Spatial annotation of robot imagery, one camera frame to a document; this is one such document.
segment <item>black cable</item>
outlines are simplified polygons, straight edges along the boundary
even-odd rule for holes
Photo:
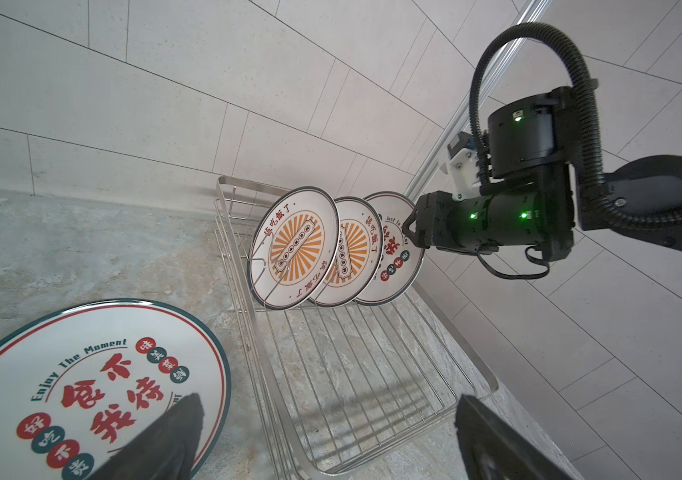
[[[509,275],[509,274],[502,274],[492,266],[488,264],[485,260],[482,259],[482,255],[478,254],[477,255],[477,260],[480,261],[482,266],[485,267],[486,270],[488,270],[491,274],[498,276],[499,278],[502,278],[504,280],[536,280],[539,278],[543,278],[549,274],[549,263],[545,260],[542,260],[540,258],[536,258],[534,256],[531,256],[528,253],[528,250],[536,248],[536,245],[530,245],[528,248],[526,248],[526,257],[528,258],[528,261],[531,262],[532,264],[536,265],[541,265],[546,267],[546,271],[541,272],[540,274],[525,274],[525,275]]]
[[[626,214],[608,198],[608,192],[605,189],[605,174],[602,171],[602,146],[597,101],[595,100],[589,69],[576,44],[566,34],[545,23],[522,23],[507,28],[493,39],[477,63],[469,91],[469,119],[472,137],[480,139],[477,150],[477,177],[480,184],[490,184],[488,141],[480,134],[478,111],[480,84],[493,55],[505,44],[518,38],[534,38],[545,44],[554,53],[557,53],[557,56],[566,66],[566,70],[568,70],[568,75],[573,83],[573,97],[576,100],[579,128],[581,129],[583,187],[585,191],[595,195],[593,203],[605,220],[612,226],[630,230],[662,230],[670,226],[682,225],[682,208],[659,214]]]

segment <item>stainless steel wire rack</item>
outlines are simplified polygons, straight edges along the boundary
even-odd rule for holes
[[[375,307],[254,302],[245,277],[254,230],[287,191],[219,178],[217,239],[277,477],[345,478],[451,419],[461,393],[477,396],[470,377],[482,376],[410,291]],[[498,388],[485,379],[484,392]]]

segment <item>orange sunburst pattern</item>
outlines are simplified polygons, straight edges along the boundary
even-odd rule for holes
[[[295,252],[291,252],[292,256],[287,261],[287,268],[278,268],[277,262],[280,256],[292,242],[296,241],[294,237],[299,233],[299,229],[305,227],[308,221],[314,225],[314,230],[302,244],[298,244]],[[272,278],[283,285],[293,285],[304,280],[317,264],[324,243],[325,232],[317,214],[305,210],[290,216],[273,235],[269,253],[271,260],[269,272],[271,272]]]
[[[365,226],[357,220],[341,220],[341,227],[342,231],[346,231],[346,244],[349,248],[352,275],[341,278],[336,269],[336,262],[333,262],[328,274],[328,286],[341,286],[357,278],[370,255],[370,241]]]

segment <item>plate on counter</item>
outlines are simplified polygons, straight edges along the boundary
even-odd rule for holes
[[[205,416],[192,474],[231,399],[227,356],[210,329],[149,300],[44,316],[0,341],[0,478],[87,478],[194,392]]]
[[[396,192],[378,192],[365,197],[381,219],[383,256],[373,281],[355,301],[374,306],[391,302],[402,295],[415,280],[425,250],[417,248],[403,235],[402,225],[413,212],[413,202]]]
[[[339,212],[324,190],[300,187],[282,196],[263,217],[250,247],[248,283],[270,310],[303,302],[336,259]]]
[[[318,306],[354,300],[373,280],[383,252],[383,230],[374,208],[357,197],[336,199],[341,227],[336,259],[323,284],[309,296]]]

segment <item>plate rim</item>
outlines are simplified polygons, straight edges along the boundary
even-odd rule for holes
[[[395,191],[391,191],[391,190],[383,190],[380,192],[375,192],[374,194],[370,194],[367,197],[365,197],[364,200],[369,201],[369,199],[384,196],[384,195],[393,195],[394,197],[399,197],[399,198],[405,200],[406,202],[408,202],[408,204],[412,208],[415,208],[415,204],[413,204],[413,202],[410,200],[410,198],[406,197],[405,195],[403,195],[399,192],[395,192]],[[418,263],[418,265],[415,266],[415,270],[413,270],[413,276],[410,277],[410,280],[405,282],[405,285],[403,286],[403,288],[397,290],[395,293],[388,296],[384,300],[380,300],[377,302],[366,302],[365,300],[360,300],[360,299],[356,299],[356,298],[354,299],[354,301],[359,303],[360,305],[364,305],[364,306],[379,306],[379,305],[383,305],[385,303],[389,303],[389,302],[393,301],[395,298],[397,298],[398,296],[405,293],[405,291],[408,290],[411,285],[413,285],[413,282],[415,282],[415,278],[419,275],[419,272],[421,271],[421,266],[424,263],[424,256],[426,256],[426,249],[419,248],[419,250],[421,250],[421,255],[419,256],[419,263]]]
[[[231,404],[231,397],[232,397],[232,381],[231,381],[231,368],[229,366],[229,359],[227,358],[227,354],[223,350],[223,346],[221,345],[221,341],[218,340],[218,337],[211,331],[211,329],[205,325],[200,319],[195,317],[189,312],[186,312],[185,310],[182,310],[181,308],[178,308],[177,306],[173,306],[169,303],[165,302],[159,302],[156,300],[145,300],[145,299],[137,299],[137,298],[112,298],[112,299],[107,299],[107,300],[98,300],[95,302],[86,302],[86,303],[80,303],[77,305],[73,306],[68,306],[64,309],[58,310],[56,312],[48,313],[48,315],[42,316],[38,318],[37,320],[34,320],[32,322],[29,322],[16,330],[14,330],[12,333],[6,335],[0,340],[0,348],[8,343],[10,340],[18,336],[20,333],[29,330],[31,327],[34,327],[42,322],[45,322],[47,320],[50,320],[51,318],[54,318],[56,316],[61,316],[64,313],[70,311],[70,310],[80,310],[84,309],[85,307],[94,307],[94,306],[105,306],[109,304],[117,304],[117,303],[128,303],[128,304],[135,304],[135,305],[146,305],[149,303],[150,305],[155,305],[159,306],[163,309],[168,309],[172,310],[175,313],[179,313],[182,316],[185,316],[187,319],[191,320],[194,322],[198,327],[201,328],[203,332],[205,332],[206,335],[208,335],[211,340],[213,341],[213,344],[216,346],[218,349],[219,353],[221,354],[221,363],[223,364],[223,371],[224,375],[227,380],[227,385],[226,385],[226,395],[224,398],[223,402],[223,408],[221,411],[221,422],[218,424],[218,429],[215,431],[213,435],[213,439],[211,440],[211,445],[207,448],[205,452],[203,452],[202,456],[200,456],[200,461],[197,463],[197,465],[192,469],[191,476],[193,476],[195,473],[197,473],[197,470],[202,467],[203,463],[207,460],[207,457],[211,454],[213,447],[216,446],[216,443],[218,442],[218,438],[221,436],[221,432],[223,431],[223,426],[226,423],[227,420],[227,414],[229,413],[229,406]]]
[[[379,230],[383,229],[383,226],[381,226],[381,219],[378,216],[378,212],[375,210],[375,208],[373,208],[373,206],[370,203],[367,202],[367,200],[365,200],[364,198],[360,198],[360,197],[354,197],[352,195],[346,195],[345,197],[338,197],[334,201],[340,202],[342,200],[354,200],[355,202],[361,203],[361,204],[367,206],[368,208],[370,208],[370,211],[375,213],[375,222],[379,225]],[[380,235],[380,238],[379,238],[379,261],[378,261],[379,264],[381,263],[381,259],[383,258],[383,253],[384,253],[383,252],[383,246],[384,246],[384,238],[383,238],[383,235]],[[370,285],[370,283],[373,282],[373,278],[375,277],[376,269],[378,269],[378,265],[375,266],[375,268],[373,269],[373,273],[370,274],[370,277],[363,284],[363,287],[360,288],[359,290],[357,290],[357,292],[351,298],[345,300],[344,302],[341,302],[341,303],[321,303],[321,302],[317,302],[317,301],[315,301],[315,299],[311,298],[311,294],[309,294],[309,302],[311,302],[314,305],[321,306],[323,308],[335,308],[337,306],[344,306],[347,303],[354,302],[355,298],[357,298],[357,295],[362,293],[363,290],[365,290],[365,288],[367,287],[367,285]]]
[[[260,231],[261,231],[261,227],[264,226],[264,225],[267,223],[267,219],[269,218],[269,212],[272,211],[272,209],[274,208],[274,206],[276,206],[276,205],[282,203],[282,201],[285,200],[285,199],[286,199],[287,197],[289,197],[290,195],[297,194],[298,192],[304,191],[304,190],[313,190],[313,191],[319,192],[320,194],[322,194],[323,196],[325,196],[328,200],[330,200],[330,203],[333,205],[333,213],[336,215],[336,224],[338,225],[337,230],[338,230],[339,233],[340,233],[340,231],[341,231],[341,220],[340,220],[340,218],[339,218],[339,209],[336,207],[336,201],[333,199],[333,197],[330,196],[330,194],[328,194],[325,190],[323,190],[322,188],[319,188],[319,187],[306,186],[306,187],[294,188],[294,189],[290,190],[288,193],[284,194],[282,197],[279,197],[279,198],[277,199],[277,201],[275,201],[275,202],[272,204],[272,206],[269,207],[269,210],[267,210],[267,215],[264,215],[263,218],[261,219],[261,221],[259,222],[258,227],[256,227],[256,229],[255,229],[255,232],[256,232],[256,233],[253,235],[253,242],[250,243],[250,250],[249,250],[249,251],[250,251],[250,256],[253,256],[253,247],[256,245],[257,232],[260,232]],[[333,251],[333,257],[330,259],[330,262],[328,262],[328,264],[332,264],[334,261],[336,261],[336,254],[337,254],[337,253],[338,253],[338,239],[336,239],[336,249]],[[274,310],[274,311],[276,311],[276,312],[279,312],[280,310],[289,310],[289,309],[292,309],[293,307],[295,307],[295,306],[297,306],[297,305],[300,305],[301,303],[307,301],[307,299],[308,299],[309,296],[312,294],[312,292],[314,292],[314,291],[317,289],[317,287],[318,287],[322,282],[325,281],[325,277],[328,275],[328,272],[330,272],[330,268],[328,268],[328,269],[326,270],[326,272],[325,272],[325,275],[323,275],[323,278],[322,278],[319,282],[317,282],[317,284],[315,284],[314,288],[312,288],[312,292],[309,292],[309,294],[307,294],[307,296],[305,296],[305,297],[302,298],[301,300],[298,300],[297,302],[292,303],[292,304],[290,304],[290,305],[288,305],[288,306],[275,307],[275,306],[267,305],[266,302],[264,302],[263,300],[261,300],[261,297],[258,296],[258,293],[256,293],[256,288],[255,288],[254,285],[253,285],[253,279],[250,277],[250,264],[251,264],[252,262],[253,262],[252,260],[248,259],[248,262],[247,262],[247,267],[248,267],[248,268],[247,268],[247,275],[245,275],[245,277],[247,278],[248,290],[249,290],[250,292],[253,293],[253,294],[251,295],[251,297],[253,297],[253,298],[256,300],[256,302],[258,302],[258,304],[259,304],[260,306],[262,306],[262,307],[264,307],[264,308],[266,308],[266,309],[268,309],[268,310]]]

